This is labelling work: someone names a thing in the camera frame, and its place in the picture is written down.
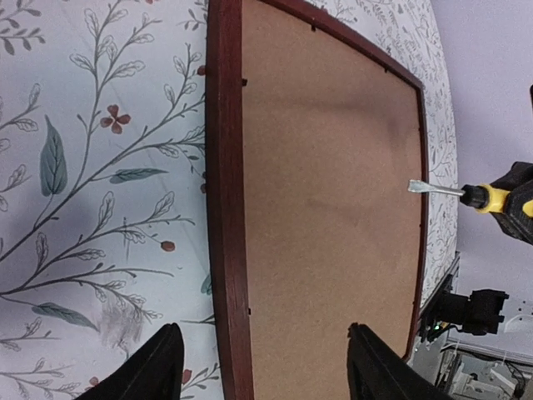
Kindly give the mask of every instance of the branch pattern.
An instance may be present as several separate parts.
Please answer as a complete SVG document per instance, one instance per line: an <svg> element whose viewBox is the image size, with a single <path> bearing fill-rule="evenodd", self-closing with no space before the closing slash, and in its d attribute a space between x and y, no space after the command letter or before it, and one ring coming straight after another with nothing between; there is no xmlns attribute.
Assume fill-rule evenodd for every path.
<svg viewBox="0 0 533 400"><path fill-rule="evenodd" d="M5 128L8 127L16 127L22 131L25 132L34 132L39 129L39 126L35 121L33 121L31 118L28 118L27 115L33 111L35 111L38 108L37 100L39 99L39 95L41 94L41 86L38 83L35 83L33 85L32 91L29 94L28 100L27 100L27 107L23 112L20 112L15 117L10 118L5 123L2 123L2 117L3 117L3 100L0 97L0 131L2 131ZM8 138L0 138L0 154L4 151L8 150L11 147L11 142ZM4 186L3 189L0 189L0 211L1 212L7 212L9 209L9 203L7 202L7 199L5 198L3 193L6 193L10 190L13 190L14 188L22 185L25 183L30 177L26 175L26 165L21 164L9 177L7 180L7 184Z"/></svg>
<svg viewBox="0 0 533 400"><path fill-rule="evenodd" d="M188 9L190 18L179 23L179 25L183 25L185 30L190 28L192 31L196 31L200 26L207 25L208 0L196 0L194 5L197 6L196 10Z"/></svg>
<svg viewBox="0 0 533 400"><path fill-rule="evenodd" d="M195 394L189 394L191 389L197 388L200 390L207 389L207 383L209 381L217 381L220 379L219 375L216 373L220 370L218 362L215 362L213 368L204 368L200 372L192 376L192 371L190 369L185 369L183 371L182 378L182 397L181 400L189 400L194 398Z"/></svg>
<svg viewBox="0 0 533 400"><path fill-rule="evenodd" d="M4 337L0 339L0 346L6 348L7 350L12 350L14 352L20 352L22 348L20 347L20 342L26 340L58 340L59 337L52 337L52 331L46 331L43 335L37 335L39 329L41 328L42 319L37 317L32 323L26 324L26 332L17 337Z"/></svg>
<svg viewBox="0 0 533 400"><path fill-rule="evenodd" d="M87 161L90 157L91 139L96 132L99 125L104 126L103 118L100 123L97 122L97 117L101 113L100 99L103 91L107 85L114 79L129 78L141 70L144 69L145 64L142 60L133 60L122 62L121 58L124 50L135 44L151 43L155 39L153 35L147 32L147 29L153 25L160 23L160 20L150 19L146 13L142 15L141 25L133 28L132 34L120 47L115 44L115 39L112 35L106 35L107 27L112 23L124 19L128 15L128 11L125 8L120 8L119 5L124 0L116 0L113 5L108 6L107 14L105 18L100 21L97 14L91 10L85 11L85 23L91 36L94 38L94 48L91 59L85 57L82 54L72 54L70 60L79 68L88 71L94 81L94 101L92 103L91 111L88 114L88 118L84 119L81 114L77 115L77 119L80 121L83 127L83 131L86 137L86 145L83 150L82 166L77 174L77 178L68 192L63 193L67 189L67 161L66 154L62 146L62 138L60 132L54 126L51 118L45 116L47 122L47 141L41 154L41 188L42 195L48 198L46 207L41 211L37 217L33 228L23 236L18 242L15 242L10 248L6 248L3 239L0 239L0 265L2 262L10 257L19 247L24 243L27 243L31 237L37 234L35 238L35 249L37 253L36 266L33 269L33 273L27 277L24 282L19 283L16 287L4 290L0 293L0 298L4 301L15 302L19 304L25 304L32 307L32 311L39 315L60 318L64 322L71 323L78 326L87 328L93 328L98 331L97 326L91 322L88 318L81 313L71 310L67 307L58 305L54 302L45 302L43 304L33 304L21 299L14 298L12 296L24 295L30 290L50 287L52 285L64 284L64 283L76 283L80 287L90 287L95 296L101 302L106 302L109 296L113 296L114 300L119 307L133 308L135 315L142 317L146 320L152 320L159 318L161 314L159 312L145 309L144 303L146 299L138 294L122 292L127 286L127 281L121 279L113 279L107 282L101 282L93 280L92 278L122 274L130 278L135 278L138 273L154 273L164 274L167 276L173 276L169 272L152 270L139 267L117 267L111 265L104 267L103 262L98 262L92 269L85 272L69 273L67 276L60 276L55 278L45 278L45 272L49 268L59 262L78 260L82 262L97 260L105 258L106 253L101 248L89 247L89 245L96 241L108 237L113 234L120 234L124 240L129 243L143 244L146 239L150 239L157 242L161 249L165 252L172 252L176 248L175 244L171 241L164 240L159 241L156 239L156 234L148 235L143 227L154 226L161 223L190 223L194 225L194 222L187 217L182 217L181 214L173 217L167 217L166 214L174 208L174 192L168 192L161 200L159 200L153 208L152 214L149 217L135 222L124 222L123 224L116 225L111 228L106 228L108 223L112 220L115 205L114 192L108 191L102 200L101 207L98 209L97 222L94 229L84 236L81 234L75 243L71 243L68 247L60 250L57 254L51 257L51 248L48 244L47 234L43 231L44 226L50 221L57 221L59 216L57 215L62 208L68 204L78 193L80 193L86 186L94 184L96 182L107 180L111 185L123 185L132 181L148 179L151 176L161 173L167 173L154 168L130 168L130 169L115 169L111 174L106 174L109 169L116 164L131 157L133 154L138 153L146 148L144 143L151 138L152 135L162 130L170 122L177 120L178 118L184 118L189 113L197 113L199 106L204 103L204 94L201 94L199 98L189 102L184 102L185 97L191 96L197 91L197 84L194 82L194 77L197 75L197 67L193 67L195 63L198 63L202 59L202 55L199 52L192 52L191 46L186 44L187 57L181 59L174 57L174 67L178 74L182 76L182 82L177 91L170 84L164 85L164 94L170 102L169 110L166 115L162 117L161 121L152 128L145 126L141 135L138 138L132 140L132 142L126 146L121 152L114 156L108 162L105 162L96 171L91 172L86 176ZM22 9L26 7L30 2L20 5L20 10L17 13L22 13ZM29 106L27 110L20 115L12 118L0 128L4 128L9 125L19 125L21 120L24 119L26 114L33 111L37 106L37 98L40 92L40 87L36 85L30 95ZM119 117L117 114L118 106L110 106L107 110L112 114L112 117L120 120L121 123L129 122L130 117L128 115ZM122 130L117 128L113 129L114 133L121 133ZM204 156L204 127L198 127L187 133L187 135L180 141L165 142L164 145L158 147L160 153L167 155L171 158L175 157L175 152L178 151L182 154L190 163L192 171L195 170L192 161L200 160L200 157ZM194 149L197 154L189 153L191 149ZM0 193L12 190L16 186L19 186L27 180L26 167L21 165L10 177L7 186L0 190ZM60 198L59 204L53 206L53 199ZM27 337L16 338L18 341ZM14 341L6 341L5 343L12 346Z"/></svg>
<svg viewBox="0 0 533 400"><path fill-rule="evenodd" d="M32 29L21 27L18 21L18 17L24 13L33 17L41 17L40 11L30 7L33 2L34 0L17 0L15 9L8 14L5 8L0 7L0 40L7 54L15 55L14 42L21 42L28 51L32 50L32 43L45 43L39 27Z"/></svg>
<svg viewBox="0 0 533 400"><path fill-rule="evenodd" d="M2 372L0 371L0 378L6 378L14 381L17 384L18 393L24 400L30 400L30 392L28 388L37 388L42 391L46 400L53 400L54 394L65 394L70 398L77 398L82 393L76 389L80 386L80 382L70 382L61 386L52 386L54 384L53 378L64 378L65 374L62 372L64 367L44 369L46 359L40 358L33 370L22 372Z"/></svg>

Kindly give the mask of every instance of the brown cardboard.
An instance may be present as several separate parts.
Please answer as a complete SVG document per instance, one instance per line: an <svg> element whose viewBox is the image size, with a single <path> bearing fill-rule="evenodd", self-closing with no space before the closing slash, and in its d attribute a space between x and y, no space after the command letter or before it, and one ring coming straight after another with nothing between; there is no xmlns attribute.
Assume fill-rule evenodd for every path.
<svg viewBox="0 0 533 400"><path fill-rule="evenodd" d="M348 399L347 329L406 351L420 246L416 91L264 3L243 4L256 400Z"/></svg>

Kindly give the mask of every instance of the leaf pattern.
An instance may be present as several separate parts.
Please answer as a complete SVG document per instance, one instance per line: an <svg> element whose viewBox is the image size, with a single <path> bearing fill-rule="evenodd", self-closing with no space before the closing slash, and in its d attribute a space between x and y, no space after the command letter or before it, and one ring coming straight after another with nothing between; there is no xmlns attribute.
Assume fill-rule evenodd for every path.
<svg viewBox="0 0 533 400"><path fill-rule="evenodd" d="M200 292L209 296L212 295L211 275L207 275L207 277L204 279Z"/></svg>
<svg viewBox="0 0 533 400"><path fill-rule="evenodd" d="M35 364L35 368L33 369L33 371L36 373L36 372L39 372L42 370L42 367L44 367L44 358L39 358L39 360L37 361L37 363Z"/></svg>
<svg viewBox="0 0 533 400"><path fill-rule="evenodd" d="M21 131L35 132L39 129L39 126L35 121L30 118L21 118L14 122Z"/></svg>
<svg viewBox="0 0 533 400"><path fill-rule="evenodd" d="M144 243L145 235L142 232L138 232L132 229L124 229L121 231L122 235L124 235L124 238L128 240L129 242L133 243Z"/></svg>
<svg viewBox="0 0 533 400"><path fill-rule="evenodd" d="M100 57L107 51L107 48L113 43L113 36L107 35L97 47L97 55Z"/></svg>
<svg viewBox="0 0 533 400"><path fill-rule="evenodd" d="M23 398L24 400L29 400L30 399L30 393L29 391L27 390L26 386L24 386L22 384L22 382L17 382L18 383L18 392L20 393L20 396L21 398Z"/></svg>
<svg viewBox="0 0 533 400"><path fill-rule="evenodd" d="M22 349L20 346L18 346L15 342L9 342L9 341L1 341L0 345L2 345L7 350L13 350L14 352L20 352Z"/></svg>
<svg viewBox="0 0 533 400"><path fill-rule="evenodd" d="M35 83L32 87L32 91L30 92L29 99L28 99L28 106L30 108L37 104L37 100L39 99L39 94L41 94L41 86L38 83Z"/></svg>
<svg viewBox="0 0 533 400"><path fill-rule="evenodd" d="M76 66L80 67L81 69L87 69L91 73L93 73L94 71L94 67L92 66L89 59L85 56L82 56L81 54L71 55L70 61L72 61Z"/></svg>
<svg viewBox="0 0 533 400"><path fill-rule="evenodd" d="M18 168L13 171L11 176L9 177L9 180L7 181L7 186L4 189L4 191L7 191L9 189L15 188L21 184L24 183L26 175L26 166L24 164L18 166Z"/></svg>
<svg viewBox="0 0 533 400"><path fill-rule="evenodd" d="M9 209L9 204L4 196L0 195L0 211L6 212Z"/></svg>
<svg viewBox="0 0 533 400"><path fill-rule="evenodd" d="M150 33L144 33L143 35L139 35L135 37L132 42L137 43L137 44L143 44L143 43L151 43L154 40L155 39L153 35L151 35Z"/></svg>
<svg viewBox="0 0 533 400"><path fill-rule="evenodd" d="M153 175L161 173L168 173L168 171L162 171L157 168L133 168L133 169L119 169L109 179L110 183L118 184L129 181L138 181L140 179L146 179Z"/></svg>
<svg viewBox="0 0 533 400"><path fill-rule="evenodd" d="M71 257L79 258L83 261L96 260L98 258L106 257L106 253L103 250L97 248L86 248L81 252L75 252Z"/></svg>
<svg viewBox="0 0 533 400"><path fill-rule="evenodd" d="M176 94L174 93L174 89L172 89L169 84L165 85L165 96L167 96L167 99L171 104L176 102Z"/></svg>
<svg viewBox="0 0 533 400"><path fill-rule="evenodd" d="M103 197L102 205L100 206L100 210L98 211L98 224L95 229L95 232L99 231L107 225L109 219L111 219L113 215L114 208L115 197L113 195L113 192L107 192L106 195Z"/></svg>
<svg viewBox="0 0 533 400"><path fill-rule="evenodd" d="M59 132L48 116L47 141L41 151L41 193L45 197L59 194L67 186L67 163Z"/></svg>
<svg viewBox="0 0 533 400"><path fill-rule="evenodd" d="M110 42L106 47L106 53L109 56L109 61L115 61L118 54L117 45L114 42Z"/></svg>
<svg viewBox="0 0 533 400"><path fill-rule="evenodd" d="M27 0L24 4L19 4L19 1L17 1L15 4L16 9L12 12L6 12L6 8L0 8L0 40L3 42L3 48L6 53L11 56L14 56L16 52L14 43L22 43L22 46L28 51L32 50L30 41L45 43L40 28L21 26L21 23L24 24L26 21L24 19L19 20L21 14L24 13L32 17L41 17L42 13L39 10L29 7L33 1Z"/></svg>
<svg viewBox="0 0 533 400"><path fill-rule="evenodd" d="M174 204L174 192L169 192L157 202L150 219L159 218L168 213L172 204Z"/></svg>
<svg viewBox="0 0 533 400"><path fill-rule="evenodd" d="M41 318L37 318L35 321L26 326L26 336L32 336L41 327Z"/></svg>
<svg viewBox="0 0 533 400"><path fill-rule="evenodd" d="M0 139L0 153L5 152L11 147L11 142L9 139Z"/></svg>
<svg viewBox="0 0 533 400"><path fill-rule="evenodd" d="M32 311L36 314L43 315L46 317L62 319L67 323L71 323L72 325L78 325L80 327L87 328L90 327L95 331L98 331L98 328L95 327L94 324L81 313L71 310L70 308L58 306L54 302L45 302L38 306L33 306Z"/></svg>
<svg viewBox="0 0 533 400"><path fill-rule="evenodd" d="M97 14L95 14L90 8L85 10L85 23L87 24L89 32L96 37L100 28L100 23L98 22Z"/></svg>
<svg viewBox="0 0 533 400"><path fill-rule="evenodd" d="M44 233L40 232L37 235L37 241L35 242L37 249L37 269L39 269L48 257L48 243L47 237Z"/></svg>
<svg viewBox="0 0 533 400"><path fill-rule="evenodd" d="M170 158L180 157L180 148L176 144L163 143L161 146L157 146L157 150Z"/></svg>
<svg viewBox="0 0 533 400"><path fill-rule="evenodd" d="M112 78L132 77L136 73L142 71L144 67L144 62L140 60L127 62L117 67L115 72L112 74Z"/></svg>
<svg viewBox="0 0 533 400"><path fill-rule="evenodd" d="M126 9L123 8L122 10L117 10L116 12L111 14L111 16L109 17L109 22L114 23L116 21L120 21L121 19L126 17L126 15L127 15Z"/></svg>

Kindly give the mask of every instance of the green leaf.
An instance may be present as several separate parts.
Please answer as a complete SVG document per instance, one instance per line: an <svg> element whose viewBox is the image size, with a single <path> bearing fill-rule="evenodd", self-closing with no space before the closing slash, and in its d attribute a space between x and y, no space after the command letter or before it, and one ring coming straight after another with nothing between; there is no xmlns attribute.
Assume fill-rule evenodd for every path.
<svg viewBox="0 0 533 400"><path fill-rule="evenodd" d="M200 292L202 292L203 294L208 294L210 296L213 293L211 285L211 275L207 275L207 277L204 279Z"/></svg>
<svg viewBox="0 0 533 400"><path fill-rule="evenodd" d="M163 171L156 168L119 169L115 172L111 179L109 179L109 182L118 184L127 181L137 181L139 179L146 179L152 175L158 175L160 173L168 173L168 171Z"/></svg>
<svg viewBox="0 0 533 400"><path fill-rule="evenodd" d="M61 193L67 186L67 163L59 132L52 125L48 115L47 141L41 151L41 193L48 197Z"/></svg>
<svg viewBox="0 0 533 400"><path fill-rule="evenodd" d="M30 15L33 15L34 17L41 17L41 12L38 11L38 10L33 10L31 8L26 8L25 10L27 13L29 13Z"/></svg>
<svg viewBox="0 0 533 400"><path fill-rule="evenodd" d="M7 39L3 39L3 48L6 49L6 52L8 54L11 54L12 56L15 54L15 48L13 47L13 45L11 44L11 42L9 42Z"/></svg>
<svg viewBox="0 0 533 400"><path fill-rule="evenodd" d="M45 302L38 306L33 306L32 311L39 315L46 317L59 318L72 325L78 325L80 327L92 328L98 332L98 328L87 319L84 315L78 311L71 310L69 308L58 306L54 302Z"/></svg>

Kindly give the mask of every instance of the yellow and black handle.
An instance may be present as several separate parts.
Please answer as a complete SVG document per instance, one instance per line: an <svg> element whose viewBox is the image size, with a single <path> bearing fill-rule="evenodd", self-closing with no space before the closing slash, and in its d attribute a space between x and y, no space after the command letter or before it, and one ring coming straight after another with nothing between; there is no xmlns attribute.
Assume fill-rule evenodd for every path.
<svg viewBox="0 0 533 400"><path fill-rule="evenodd" d="M465 185L461 203L489 213L506 235L533 245L533 164L515 162L491 184Z"/></svg>
<svg viewBox="0 0 533 400"><path fill-rule="evenodd" d="M503 213L507 197L511 193L509 190L498 189L489 184L465 185L462 190L465 194L461 196L461 203L475 208L481 214ZM522 205L522 212L533 218L533 198Z"/></svg>

